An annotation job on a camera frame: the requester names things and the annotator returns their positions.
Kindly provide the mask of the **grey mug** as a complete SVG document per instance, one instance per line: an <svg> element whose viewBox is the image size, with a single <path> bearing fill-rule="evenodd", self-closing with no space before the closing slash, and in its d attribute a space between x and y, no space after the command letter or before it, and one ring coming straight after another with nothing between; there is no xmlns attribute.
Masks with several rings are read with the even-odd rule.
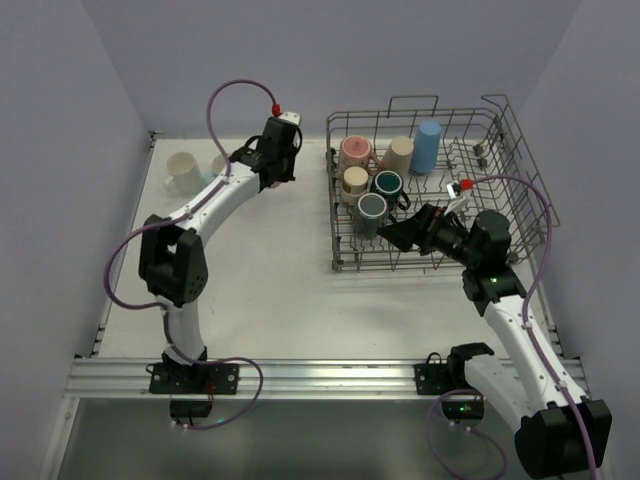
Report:
<svg viewBox="0 0 640 480"><path fill-rule="evenodd" d="M357 236L373 238L380 228L396 222L389 201L382 195L368 192L357 201L353 214L353 229Z"/></svg>

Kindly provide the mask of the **light blue mug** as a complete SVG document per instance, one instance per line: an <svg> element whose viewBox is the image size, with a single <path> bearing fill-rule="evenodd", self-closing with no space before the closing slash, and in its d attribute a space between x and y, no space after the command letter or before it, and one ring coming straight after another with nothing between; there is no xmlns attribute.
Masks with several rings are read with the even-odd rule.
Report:
<svg viewBox="0 0 640 480"><path fill-rule="evenodd" d="M226 161L222 155L214 157L210 167L202 174L206 185L211 184L219 175L226 171Z"/></svg>

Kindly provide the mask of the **white mug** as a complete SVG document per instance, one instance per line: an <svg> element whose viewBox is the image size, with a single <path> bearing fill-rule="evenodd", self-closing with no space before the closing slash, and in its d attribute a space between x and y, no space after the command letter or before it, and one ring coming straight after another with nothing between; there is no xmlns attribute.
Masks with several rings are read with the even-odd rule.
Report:
<svg viewBox="0 0 640 480"><path fill-rule="evenodd" d="M188 152L178 152L166 161L168 177L165 189L171 194L197 195L205 188L205 181L195 157Z"/></svg>

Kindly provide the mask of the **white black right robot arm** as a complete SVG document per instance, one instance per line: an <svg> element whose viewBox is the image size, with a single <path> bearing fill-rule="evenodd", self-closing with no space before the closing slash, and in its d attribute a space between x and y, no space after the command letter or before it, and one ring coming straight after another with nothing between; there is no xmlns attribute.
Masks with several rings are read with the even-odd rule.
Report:
<svg viewBox="0 0 640 480"><path fill-rule="evenodd" d="M453 214L426 204L378 233L400 251L437 251L463 266L464 293L501 341L515 371L505 371L484 344L452 349L449 371L463 389L487 398L509 425L529 477L585 471L596 478L612 414L571 377L530 311L530 297L507 260L509 220L484 210L466 229Z"/></svg>

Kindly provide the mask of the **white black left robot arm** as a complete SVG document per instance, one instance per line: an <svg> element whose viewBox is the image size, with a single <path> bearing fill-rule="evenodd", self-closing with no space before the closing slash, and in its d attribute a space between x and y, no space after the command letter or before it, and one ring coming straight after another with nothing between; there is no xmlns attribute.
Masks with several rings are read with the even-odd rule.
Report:
<svg viewBox="0 0 640 480"><path fill-rule="evenodd" d="M245 202L276 183L294 180L302 145L301 117L285 112L234 151L222 172L191 202L144 224L138 273L160 303L167 346L151 367L153 394L212 394L224 369L207 360L198 299L208 281L205 246Z"/></svg>

